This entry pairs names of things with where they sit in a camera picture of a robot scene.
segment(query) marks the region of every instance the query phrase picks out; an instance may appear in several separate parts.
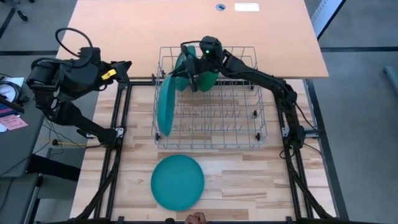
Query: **wooden table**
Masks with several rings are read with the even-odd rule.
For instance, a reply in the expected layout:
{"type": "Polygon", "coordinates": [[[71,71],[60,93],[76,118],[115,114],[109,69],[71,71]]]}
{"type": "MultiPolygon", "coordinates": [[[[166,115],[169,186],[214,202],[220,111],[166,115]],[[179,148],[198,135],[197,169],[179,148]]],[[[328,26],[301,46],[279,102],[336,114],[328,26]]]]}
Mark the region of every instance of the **wooden table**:
{"type": "MultiPolygon", "coordinates": [[[[259,12],[237,12],[233,2],[228,1],[221,2],[226,6],[224,11],[217,11],[218,3],[215,0],[81,0],[76,4],[69,27],[85,32],[94,45],[101,48],[103,60],[132,60],[130,77],[155,73],[160,47],[178,46],[205,35],[219,38],[223,45],[254,46],[259,69],[275,76],[328,76],[302,0],[261,1],[259,12]]],[[[86,46],[84,39],[71,32],[65,34],[63,43],[74,51],[86,46]]],[[[58,58],[70,58],[70,55],[60,49],[58,58]]],[[[298,93],[298,104],[310,120],[303,81],[296,79],[289,83],[298,93]]],[[[98,97],[94,121],[106,127],[111,121],[116,86],[109,86],[98,97]]],[[[251,151],[158,149],[150,132],[154,93],[153,86],[132,88],[113,220],[118,216],[125,216],[126,220],[168,217],[183,220],[195,211],[204,212],[209,220],[285,220],[286,216],[294,216],[285,161],[279,157],[282,138],[270,91],[263,90],[267,142],[251,151]],[[177,153],[196,159],[206,176],[201,200],[186,212],[162,208],[150,192],[154,167],[162,158],[177,153]]],[[[316,140],[306,143],[318,147],[316,140]]],[[[334,215],[320,154],[305,146],[302,156],[310,190],[334,215]]],[[[98,189],[103,159],[103,148],[86,150],[71,217],[84,209],[98,189]]]]}

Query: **teal plastic plate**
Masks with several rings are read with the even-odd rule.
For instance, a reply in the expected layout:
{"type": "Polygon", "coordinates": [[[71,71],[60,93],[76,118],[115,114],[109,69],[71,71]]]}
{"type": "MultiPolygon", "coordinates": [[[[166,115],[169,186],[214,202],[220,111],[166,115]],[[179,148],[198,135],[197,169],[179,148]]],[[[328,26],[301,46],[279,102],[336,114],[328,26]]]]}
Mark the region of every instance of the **teal plastic plate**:
{"type": "MultiPolygon", "coordinates": [[[[196,56],[196,50],[194,46],[188,46],[187,47],[188,51],[193,54],[194,56],[196,56]]],[[[185,54],[184,53],[180,53],[180,55],[177,58],[177,62],[175,63],[175,68],[177,68],[178,66],[181,65],[181,63],[186,59],[185,54]]],[[[186,89],[186,87],[189,84],[189,79],[187,78],[183,78],[183,77],[176,77],[175,78],[175,87],[178,91],[184,91],[184,89],[186,89]]]]}
{"type": "Polygon", "coordinates": [[[198,89],[202,92],[209,91],[216,83],[217,78],[218,78],[218,73],[204,72],[199,74],[196,80],[198,89]]]}
{"type": "Polygon", "coordinates": [[[169,136],[174,115],[175,101],[175,78],[167,76],[159,90],[159,99],[157,100],[157,125],[159,130],[165,136],[169,136]]]}
{"type": "Polygon", "coordinates": [[[191,157],[173,155],[156,166],[150,187],[161,206],[173,211],[184,211],[200,199],[205,188],[205,176],[191,157]]]}

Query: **yellow tag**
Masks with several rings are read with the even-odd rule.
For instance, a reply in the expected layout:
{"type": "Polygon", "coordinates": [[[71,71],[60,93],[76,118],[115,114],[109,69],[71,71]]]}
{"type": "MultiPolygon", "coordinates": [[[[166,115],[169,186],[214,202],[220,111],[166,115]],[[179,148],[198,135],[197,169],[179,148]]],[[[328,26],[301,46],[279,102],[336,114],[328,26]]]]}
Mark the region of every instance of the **yellow tag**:
{"type": "Polygon", "coordinates": [[[103,80],[107,80],[109,78],[111,78],[111,76],[116,75],[116,71],[115,69],[109,70],[107,73],[105,73],[104,75],[101,76],[101,78],[103,80]]]}

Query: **black cable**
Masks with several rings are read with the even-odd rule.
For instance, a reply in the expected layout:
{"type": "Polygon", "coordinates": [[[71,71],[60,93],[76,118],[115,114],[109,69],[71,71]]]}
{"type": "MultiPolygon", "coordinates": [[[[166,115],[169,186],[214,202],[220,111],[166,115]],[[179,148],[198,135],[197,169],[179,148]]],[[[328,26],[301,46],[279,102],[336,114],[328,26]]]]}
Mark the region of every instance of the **black cable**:
{"type": "MultiPolygon", "coordinates": [[[[51,128],[47,127],[47,126],[44,125],[44,124],[43,124],[43,127],[47,128],[48,130],[52,130],[51,128]]],[[[70,142],[72,142],[73,144],[75,144],[76,146],[78,146],[80,149],[84,149],[83,147],[79,146],[79,144],[77,144],[77,143],[75,143],[74,141],[72,141],[70,138],[64,136],[62,133],[59,133],[58,131],[54,131],[54,130],[52,130],[52,131],[53,131],[53,132],[56,132],[56,133],[59,134],[59,135],[61,135],[61,136],[64,137],[66,140],[69,140],[70,142]]]]}
{"type": "Polygon", "coordinates": [[[83,62],[81,65],[79,65],[79,66],[73,65],[73,66],[72,66],[73,68],[81,68],[81,67],[84,67],[84,66],[87,65],[87,64],[91,61],[91,59],[93,58],[93,52],[94,52],[93,43],[91,42],[90,38],[88,38],[88,36],[87,36],[85,33],[83,33],[82,31],[80,31],[80,30],[78,30],[78,29],[74,29],[74,28],[70,28],[70,27],[57,29],[57,31],[55,31],[55,40],[57,40],[57,42],[61,45],[62,48],[64,48],[67,52],[69,52],[70,54],[72,54],[72,55],[75,56],[75,57],[79,57],[79,58],[80,58],[80,55],[78,55],[78,54],[76,54],[75,52],[72,52],[71,50],[69,50],[63,43],[61,43],[61,41],[60,41],[60,39],[59,39],[58,34],[59,34],[61,31],[64,31],[64,30],[65,30],[65,31],[66,31],[66,30],[74,31],[74,32],[76,32],[76,33],[82,35],[82,36],[87,40],[88,46],[90,47],[90,55],[88,56],[88,58],[86,59],[86,61],[83,62]]]}
{"type": "Polygon", "coordinates": [[[10,76],[10,75],[7,75],[7,74],[5,74],[5,73],[2,73],[2,72],[0,72],[0,75],[4,75],[4,76],[6,76],[6,77],[10,77],[10,78],[12,78],[12,76],[10,76]]]}
{"type": "Polygon", "coordinates": [[[51,154],[49,155],[49,159],[50,159],[52,156],[63,154],[63,144],[62,144],[62,142],[61,142],[60,136],[58,136],[57,130],[55,130],[55,127],[54,127],[53,123],[52,123],[52,122],[49,123],[49,121],[48,121],[47,119],[45,119],[45,121],[47,122],[47,124],[51,125],[51,127],[52,127],[52,129],[53,129],[52,131],[55,133],[55,135],[57,136],[58,141],[59,141],[60,144],[61,144],[61,152],[51,153],[51,154]]]}
{"type": "MultiPolygon", "coordinates": [[[[40,152],[41,150],[43,150],[48,144],[50,144],[50,142],[48,142],[47,144],[45,144],[43,147],[41,147],[39,150],[33,152],[32,154],[36,154],[38,152],[40,152]]],[[[13,165],[12,167],[10,167],[8,170],[4,171],[2,174],[0,174],[0,177],[2,177],[4,174],[7,174],[10,170],[12,170],[14,167],[18,166],[21,162],[24,162],[25,160],[27,160],[31,155],[21,159],[21,161],[19,161],[18,163],[16,163],[15,165],[13,165]]]]}
{"type": "Polygon", "coordinates": [[[89,149],[89,148],[92,148],[92,147],[101,147],[102,145],[96,145],[96,146],[86,146],[85,147],[85,149],[89,149]]]}
{"type": "Polygon", "coordinates": [[[307,144],[307,143],[304,143],[303,145],[310,147],[311,149],[313,149],[313,150],[315,150],[315,151],[319,152],[319,154],[320,154],[321,156],[323,156],[323,154],[322,154],[321,150],[319,150],[319,149],[317,149],[317,148],[315,148],[315,147],[313,147],[313,146],[310,146],[310,145],[309,145],[309,144],[307,144]]]}
{"type": "Polygon", "coordinates": [[[103,88],[103,89],[100,89],[100,88],[99,88],[98,91],[104,91],[104,90],[106,90],[107,87],[108,87],[108,84],[105,84],[105,85],[104,85],[104,88],[103,88]]]}
{"type": "MultiPolygon", "coordinates": [[[[319,149],[317,149],[317,148],[315,148],[315,147],[313,147],[313,146],[310,146],[310,145],[307,144],[307,143],[303,143],[303,145],[308,146],[309,148],[311,148],[311,149],[313,149],[313,150],[319,152],[319,154],[320,154],[321,156],[323,156],[322,152],[321,152],[319,149]]],[[[282,150],[282,151],[279,153],[279,157],[280,157],[281,159],[285,159],[285,157],[282,156],[282,153],[284,153],[284,152],[285,152],[285,149],[282,150]]],[[[295,150],[293,150],[293,153],[290,154],[290,158],[293,158],[294,155],[295,155],[295,150]]]]}
{"type": "Polygon", "coordinates": [[[11,86],[14,89],[15,97],[14,97],[14,99],[12,99],[11,103],[17,103],[19,97],[21,96],[22,88],[19,85],[13,83],[13,82],[3,81],[2,78],[0,78],[0,86],[2,86],[2,85],[11,86]]]}
{"type": "Polygon", "coordinates": [[[316,132],[319,133],[319,130],[316,129],[309,121],[308,119],[305,117],[304,112],[301,110],[301,108],[299,107],[298,104],[296,104],[297,109],[300,111],[301,115],[303,116],[305,122],[307,122],[307,124],[316,132]]]}
{"type": "Polygon", "coordinates": [[[216,43],[216,42],[209,42],[209,41],[201,41],[201,40],[191,40],[191,41],[186,41],[186,42],[182,42],[181,44],[180,44],[180,46],[183,46],[183,45],[185,45],[185,44],[194,44],[194,43],[204,43],[204,44],[217,44],[217,45],[219,45],[219,43],[216,43]]]}
{"type": "Polygon", "coordinates": [[[74,29],[74,28],[66,27],[66,28],[57,29],[57,31],[55,31],[55,40],[57,40],[57,42],[61,45],[61,47],[64,48],[67,52],[69,52],[69,53],[72,54],[73,56],[76,56],[76,57],[79,57],[79,58],[80,58],[80,56],[79,56],[78,54],[72,52],[72,51],[69,50],[65,45],[63,45],[63,44],[61,43],[61,41],[60,41],[60,39],[59,39],[59,37],[58,37],[58,34],[59,34],[61,31],[64,31],[64,30],[74,31],[74,32],[76,32],[76,33],[82,35],[82,36],[87,40],[88,45],[89,45],[89,47],[90,47],[90,49],[91,49],[91,50],[90,50],[90,55],[89,55],[89,57],[87,57],[87,59],[86,59],[81,65],[75,65],[73,62],[72,62],[72,63],[67,63],[67,61],[65,61],[65,60],[60,60],[60,59],[57,59],[57,58],[41,57],[41,58],[38,58],[38,59],[36,59],[36,60],[34,60],[34,61],[32,62],[32,64],[30,65],[31,69],[33,69],[39,62],[44,61],[44,60],[49,60],[49,61],[53,61],[53,62],[55,62],[55,63],[63,64],[63,65],[66,65],[66,66],[71,66],[72,68],[81,68],[81,67],[84,67],[85,65],[87,65],[87,64],[91,61],[91,59],[93,58],[93,51],[94,51],[94,50],[93,50],[93,43],[91,42],[90,38],[88,38],[88,36],[87,36],[85,33],[83,33],[82,31],[77,30],[77,29],[74,29]]]}
{"type": "Polygon", "coordinates": [[[8,187],[7,187],[6,195],[4,196],[4,200],[2,201],[1,206],[0,206],[0,212],[1,212],[2,208],[4,207],[4,205],[6,204],[6,200],[7,200],[7,198],[8,198],[8,192],[10,191],[10,188],[11,188],[11,185],[12,185],[12,182],[13,182],[13,181],[14,181],[14,178],[12,178],[12,179],[10,180],[10,184],[9,184],[8,187]]]}

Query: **finger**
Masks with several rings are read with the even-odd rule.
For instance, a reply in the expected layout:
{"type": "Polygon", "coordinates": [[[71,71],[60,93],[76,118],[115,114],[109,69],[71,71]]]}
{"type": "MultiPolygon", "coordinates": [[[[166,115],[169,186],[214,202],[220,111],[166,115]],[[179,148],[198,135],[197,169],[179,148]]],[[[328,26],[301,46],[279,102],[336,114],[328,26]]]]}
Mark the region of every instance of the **finger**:
{"type": "Polygon", "coordinates": [[[189,215],[185,220],[185,224],[199,224],[199,220],[192,215],[189,215]]]}
{"type": "Polygon", "coordinates": [[[201,222],[206,222],[205,214],[203,214],[203,212],[196,212],[195,214],[193,214],[193,216],[199,219],[199,221],[201,222]]]}
{"type": "Polygon", "coordinates": [[[185,219],[185,223],[184,224],[190,224],[189,222],[189,218],[191,217],[191,215],[187,216],[187,218],[185,219]]]}

